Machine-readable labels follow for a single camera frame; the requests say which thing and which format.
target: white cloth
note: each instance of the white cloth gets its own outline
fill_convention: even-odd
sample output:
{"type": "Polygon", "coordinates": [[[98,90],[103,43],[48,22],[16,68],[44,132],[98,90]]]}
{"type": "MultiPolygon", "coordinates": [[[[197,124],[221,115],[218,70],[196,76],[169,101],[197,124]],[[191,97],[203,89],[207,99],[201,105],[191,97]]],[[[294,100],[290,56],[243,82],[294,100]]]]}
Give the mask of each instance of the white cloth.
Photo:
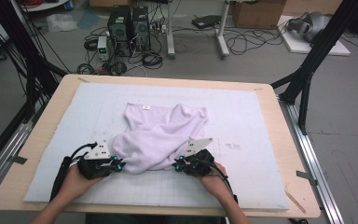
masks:
{"type": "Polygon", "coordinates": [[[171,167],[184,154],[188,140],[205,137],[207,110],[186,105],[167,108],[127,104],[129,128],[112,140],[113,155],[127,164],[132,175],[171,167]]]}

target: cardboard box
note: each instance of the cardboard box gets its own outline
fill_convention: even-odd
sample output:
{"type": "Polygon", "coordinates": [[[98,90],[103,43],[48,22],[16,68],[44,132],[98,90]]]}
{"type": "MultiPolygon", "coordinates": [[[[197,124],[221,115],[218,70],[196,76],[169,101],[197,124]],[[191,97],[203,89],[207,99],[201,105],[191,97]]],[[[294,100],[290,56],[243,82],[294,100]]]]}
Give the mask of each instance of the cardboard box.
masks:
{"type": "Polygon", "coordinates": [[[319,11],[326,15],[333,15],[342,0],[287,0],[283,15],[300,17],[304,12],[319,11]]]}
{"type": "Polygon", "coordinates": [[[114,5],[132,6],[132,0],[89,0],[91,7],[113,7],[114,5]]]}
{"type": "Polygon", "coordinates": [[[275,29],[286,0],[259,0],[257,3],[236,3],[232,18],[239,28],[275,29]]]}

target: white device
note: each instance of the white device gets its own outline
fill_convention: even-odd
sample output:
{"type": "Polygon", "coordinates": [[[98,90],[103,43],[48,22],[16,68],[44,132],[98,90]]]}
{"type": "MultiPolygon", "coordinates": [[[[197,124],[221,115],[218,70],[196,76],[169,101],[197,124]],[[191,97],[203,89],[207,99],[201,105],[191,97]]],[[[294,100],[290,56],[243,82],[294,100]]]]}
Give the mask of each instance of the white device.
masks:
{"type": "Polygon", "coordinates": [[[199,151],[205,149],[213,141],[212,138],[204,138],[197,140],[190,140],[187,143],[187,148],[185,150],[185,157],[196,155],[199,151]]]}
{"type": "Polygon", "coordinates": [[[93,148],[85,157],[86,161],[89,160],[107,160],[111,159],[109,149],[105,141],[101,144],[98,144],[95,148],[93,148]]]}
{"type": "Polygon", "coordinates": [[[100,54],[100,59],[103,62],[107,62],[109,60],[109,52],[106,44],[107,37],[100,36],[98,37],[98,53],[100,54]]]}

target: forearm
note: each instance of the forearm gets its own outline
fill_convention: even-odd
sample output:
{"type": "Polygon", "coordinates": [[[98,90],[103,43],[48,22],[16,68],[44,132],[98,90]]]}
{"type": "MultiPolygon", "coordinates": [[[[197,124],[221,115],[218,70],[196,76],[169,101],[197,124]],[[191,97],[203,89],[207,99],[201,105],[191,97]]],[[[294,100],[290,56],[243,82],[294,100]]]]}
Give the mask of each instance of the forearm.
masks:
{"type": "Polygon", "coordinates": [[[39,215],[31,222],[31,224],[52,224],[57,219],[58,215],[62,212],[69,202],[56,197],[51,201],[39,215]]]}
{"type": "Polygon", "coordinates": [[[230,194],[217,196],[216,199],[225,210],[230,224],[251,223],[230,194]]]}

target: desk leg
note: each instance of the desk leg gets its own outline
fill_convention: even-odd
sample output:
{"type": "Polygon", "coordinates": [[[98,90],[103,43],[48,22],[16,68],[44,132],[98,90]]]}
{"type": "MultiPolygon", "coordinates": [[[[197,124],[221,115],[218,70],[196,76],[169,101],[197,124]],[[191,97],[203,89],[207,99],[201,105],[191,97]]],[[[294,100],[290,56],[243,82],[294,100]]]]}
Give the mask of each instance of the desk leg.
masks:
{"type": "Polygon", "coordinates": [[[228,48],[226,45],[226,40],[223,37],[223,32],[226,26],[228,8],[229,8],[229,1],[225,0],[225,3],[223,4],[222,20],[220,21],[220,28],[216,30],[217,40],[219,42],[220,48],[222,49],[222,58],[227,57],[229,55],[228,48]]]}
{"type": "Polygon", "coordinates": [[[168,32],[167,32],[167,48],[168,48],[168,57],[170,59],[175,58],[175,46],[173,44],[173,33],[172,33],[172,19],[173,15],[171,15],[171,6],[172,0],[168,1],[168,32]]]}

